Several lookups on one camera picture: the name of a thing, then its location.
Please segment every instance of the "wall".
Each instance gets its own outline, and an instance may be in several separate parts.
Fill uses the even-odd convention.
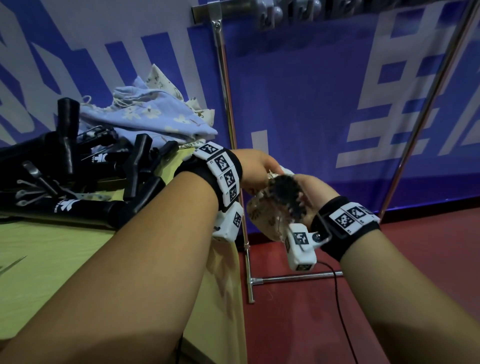
[[[109,105],[114,87],[145,77],[152,63],[185,97],[216,109],[217,141],[228,145],[213,39],[208,26],[192,26],[195,4],[0,0],[0,146],[52,130],[60,97]],[[261,34],[248,19],[227,21],[239,146],[378,209],[464,5]],[[479,17],[392,207],[480,195]]]

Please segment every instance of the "black cable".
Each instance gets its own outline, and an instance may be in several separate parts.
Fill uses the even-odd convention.
[[[179,343],[177,344],[177,352],[175,354],[175,364],[180,363],[180,357],[181,357],[181,343],[183,341],[183,333],[180,336]]]
[[[328,267],[333,273],[333,279],[334,279],[334,282],[335,282],[336,308],[338,310],[338,316],[340,316],[340,321],[342,322],[343,331],[345,332],[345,336],[347,337],[348,345],[349,345],[350,350],[352,352],[353,359],[355,360],[355,364],[359,364],[359,361],[357,360],[357,356],[355,355],[355,350],[353,350],[352,342],[350,341],[350,336],[348,336],[347,327],[345,326],[345,322],[343,322],[342,310],[340,310],[340,300],[338,299],[338,284],[337,284],[337,281],[336,281],[335,270],[331,267],[331,265],[329,265],[325,262],[321,262],[320,260],[317,260],[317,263],[323,264],[324,266]]]

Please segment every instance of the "metal pole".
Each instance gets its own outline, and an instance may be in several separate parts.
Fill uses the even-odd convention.
[[[210,17],[210,23],[215,38],[216,52],[218,56],[218,66],[220,68],[220,75],[222,77],[222,91],[223,101],[225,104],[225,110],[227,112],[228,134],[230,136],[230,145],[232,149],[237,149],[237,134],[235,132],[235,121],[233,118],[232,109],[232,94],[230,91],[230,77],[228,75],[227,66],[227,52],[225,50],[225,40],[223,38],[223,24],[222,24],[222,4],[220,1],[209,2],[208,11]],[[243,202],[243,192],[240,190],[240,204],[245,208]],[[245,214],[241,221],[242,233],[243,233],[243,246],[245,248],[245,268],[247,272],[247,290],[248,290],[248,302],[255,303],[253,298],[253,286],[252,286],[252,271],[250,268],[250,243],[248,241],[247,232],[247,220]]]
[[[341,270],[336,270],[335,274],[333,274],[332,272],[322,272],[322,273],[292,274],[290,276],[253,278],[252,285],[257,286],[259,284],[267,284],[267,283],[295,282],[298,280],[334,278],[335,275],[337,276],[337,278],[343,277],[343,272]]]
[[[438,93],[442,89],[444,79],[449,74],[452,61],[455,58],[457,51],[460,48],[460,45],[465,40],[465,34],[466,34],[465,30],[471,26],[472,20],[474,18],[476,11],[478,10],[479,4],[480,4],[480,1],[478,0],[469,0],[463,12],[462,18],[459,21],[450,42],[448,43],[448,47],[445,52],[444,59],[442,61],[442,64],[440,65],[440,70],[437,73],[435,79],[433,80],[433,84],[430,87],[427,97],[425,98],[425,103],[423,104],[422,110],[420,111],[417,122],[415,123],[415,126],[407,142],[407,145],[405,146],[402,157],[400,159],[400,163],[398,164],[398,167],[395,171],[395,174],[393,176],[388,192],[382,203],[382,207],[380,208],[380,212],[378,213],[378,217],[380,218],[380,220],[383,219],[385,212],[387,211],[387,208],[390,205],[390,201],[392,200],[392,197],[395,193],[398,183],[400,182],[400,178],[402,176],[403,169],[405,168],[405,164],[407,163],[408,159],[412,155],[413,149],[415,147],[415,144],[417,143],[420,133],[423,130],[425,123],[428,120],[428,117],[433,107],[433,103]]]

